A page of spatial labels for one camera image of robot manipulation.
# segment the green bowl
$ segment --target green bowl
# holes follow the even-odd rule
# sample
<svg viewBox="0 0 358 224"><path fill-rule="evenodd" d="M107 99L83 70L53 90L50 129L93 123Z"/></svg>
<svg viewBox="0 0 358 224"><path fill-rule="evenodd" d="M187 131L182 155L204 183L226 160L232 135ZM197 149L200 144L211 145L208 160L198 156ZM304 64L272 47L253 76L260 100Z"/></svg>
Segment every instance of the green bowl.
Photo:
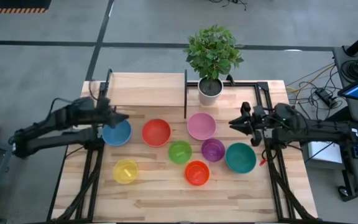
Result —
<svg viewBox="0 0 358 224"><path fill-rule="evenodd" d="M256 155L251 147L244 143L234 143L226 151L226 164L234 172L246 174L256 165Z"/></svg>
<svg viewBox="0 0 358 224"><path fill-rule="evenodd" d="M169 158L176 164L184 164L191 157L191 146L185 141L175 141L169 147Z"/></svg>

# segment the black mat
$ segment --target black mat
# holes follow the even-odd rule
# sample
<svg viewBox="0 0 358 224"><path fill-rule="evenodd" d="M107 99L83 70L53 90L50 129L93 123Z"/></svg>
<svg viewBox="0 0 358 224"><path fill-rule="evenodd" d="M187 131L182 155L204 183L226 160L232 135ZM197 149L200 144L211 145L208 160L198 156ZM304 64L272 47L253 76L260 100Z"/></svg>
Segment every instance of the black mat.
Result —
<svg viewBox="0 0 358 224"><path fill-rule="evenodd" d="M0 13L44 13L51 0L0 0Z"/></svg>

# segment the power adapter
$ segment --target power adapter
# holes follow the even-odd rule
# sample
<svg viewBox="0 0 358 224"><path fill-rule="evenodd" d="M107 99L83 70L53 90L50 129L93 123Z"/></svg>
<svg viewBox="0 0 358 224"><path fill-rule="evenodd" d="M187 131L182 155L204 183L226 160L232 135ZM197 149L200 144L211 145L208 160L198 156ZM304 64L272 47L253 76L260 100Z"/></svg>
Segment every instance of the power adapter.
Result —
<svg viewBox="0 0 358 224"><path fill-rule="evenodd" d="M323 101L328 108L332 109L338 102L335 101L334 97L323 88L318 88L314 93Z"/></svg>

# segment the yellow bowl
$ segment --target yellow bowl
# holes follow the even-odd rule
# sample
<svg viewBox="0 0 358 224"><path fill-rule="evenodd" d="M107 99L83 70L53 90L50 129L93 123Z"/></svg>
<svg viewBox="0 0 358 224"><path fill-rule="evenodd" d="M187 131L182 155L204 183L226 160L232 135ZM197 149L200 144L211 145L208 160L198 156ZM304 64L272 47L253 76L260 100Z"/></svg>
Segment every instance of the yellow bowl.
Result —
<svg viewBox="0 0 358 224"><path fill-rule="evenodd" d="M129 184L136 180L138 174L137 164L132 159L123 159L117 162L112 170L114 180L120 184Z"/></svg>

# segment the bowl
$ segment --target bowl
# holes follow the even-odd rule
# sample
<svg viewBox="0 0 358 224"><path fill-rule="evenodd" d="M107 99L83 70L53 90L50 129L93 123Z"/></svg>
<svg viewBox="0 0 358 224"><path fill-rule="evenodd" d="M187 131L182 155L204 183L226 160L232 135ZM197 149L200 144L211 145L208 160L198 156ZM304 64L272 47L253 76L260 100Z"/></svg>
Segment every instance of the bowl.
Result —
<svg viewBox="0 0 358 224"><path fill-rule="evenodd" d="M169 124L162 119L151 119L142 130L143 141L152 147L165 145L171 136Z"/></svg>
<svg viewBox="0 0 358 224"><path fill-rule="evenodd" d="M201 146L201 153L204 158L211 162L221 160L224 157L225 152L223 143L217 139L205 140Z"/></svg>
<svg viewBox="0 0 358 224"><path fill-rule="evenodd" d="M176 164L184 164L191 157L191 146L185 141L175 141L168 151L169 158Z"/></svg>
<svg viewBox="0 0 358 224"><path fill-rule="evenodd" d="M185 177L190 184L201 186L209 179L208 166L204 162L193 161L186 166Z"/></svg>
<svg viewBox="0 0 358 224"><path fill-rule="evenodd" d="M226 164L234 172L246 174L256 165L256 155L244 143L234 143L226 151Z"/></svg>
<svg viewBox="0 0 358 224"><path fill-rule="evenodd" d="M215 134L215 119L207 113L196 113L187 121L187 131L197 140L207 140Z"/></svg>
<svg viewBox="0 0 358 224"><path fill-rule="evenodd" d="M139 171L135 161L132 159L122 159L114 166L112 176L114 180L120 184L129 184L136 180L138 172Z"/></svg>
<svg viewBox="0 0 358 224"><path fill-rule="evenodd" d="M132 128L128 120L118 123L115 128L105 125L102 130L102 138L110 146L123 146L131 136Z"/></svg>

